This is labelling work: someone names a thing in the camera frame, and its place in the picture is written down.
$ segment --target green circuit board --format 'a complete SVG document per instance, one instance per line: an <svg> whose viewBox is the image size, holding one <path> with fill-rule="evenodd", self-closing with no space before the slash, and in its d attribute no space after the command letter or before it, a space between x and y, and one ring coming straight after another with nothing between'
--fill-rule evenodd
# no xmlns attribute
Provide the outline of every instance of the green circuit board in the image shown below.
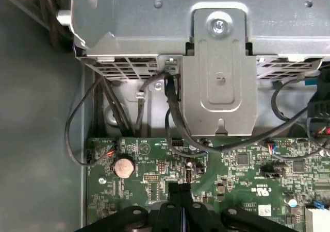
<svg viewBox="0 0 330 232"><path fill-rule="evenodd" d="M238 139L212 139L213 146ZM111 139L88 142L88 157L108 152ZM315 148L305 139L272 139L275 154L304 155ZM174 141L182 151L198 151L182 140ZM113 164L122 154L131 157L135 171L127 179L118 178ZM115 154L87 174L87 224L127 206L145 208L166 201L168 182L191 183L195 202L208 203L219 212L240 206L297 231L305 228L305 207L313 200L330 204L330 157L322 152L303 161L281 162L259 144L230 153L209 153L197 159L174 155L164 138L122 138ZM297 206L290 207L295 201Z"/></svg>

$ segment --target screw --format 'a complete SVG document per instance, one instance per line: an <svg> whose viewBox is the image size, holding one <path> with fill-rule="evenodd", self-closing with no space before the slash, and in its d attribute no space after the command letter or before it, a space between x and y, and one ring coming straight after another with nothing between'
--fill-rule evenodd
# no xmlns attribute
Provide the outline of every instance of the screw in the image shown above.
<svg viewBox="0 0 330 232"><path fill-rule="evenodd" d="M161 7L163 7L163 2L161 0L156 0L154 2L154 6L156 9L160 9Z"/></svg>
<svg viewBox="0 0 330 232"><path fill-rule="evenodd" d="M159 91L159 90L161 90L161 82L157 82L156 84L155 84L155 90L157 90L157 91Z"/></svg>
<svg viewBox="0 0 330 232"><path fill-rule="evenodd" d="M107 182L107 179L105 177L98 178L98 183L100 183L101 185L104 185L106 182Z"/></svg>
<svg viewBox="0 0 330 232"><path fill-rule="evenodd" d="M201 207L201 205L200 205L199 203L193 203L193 204L192 204L192 207L198 209L198 208Z"/></svg>
<svg viewBox="0 0 330 232"><path fill-rule="evenodd" d="M235 209L229 209L228 210L228 213L231 214L231 215L236 215L237 214L237 210L235 210Z"/></svg>
<svg viewBox="0 0 330 232"><path fill-rule="evenodd" d="M141 214L141 210L134 210L134 211L133 211L133 214L134 214L134 215Z"/></svg>
<svg viewBox="0 0 330 232"><path fill-rule="evenodd" d="M212 29L217 35L222 34L226 29L225 22L219 19L214 20L212 23Z"/></svg>

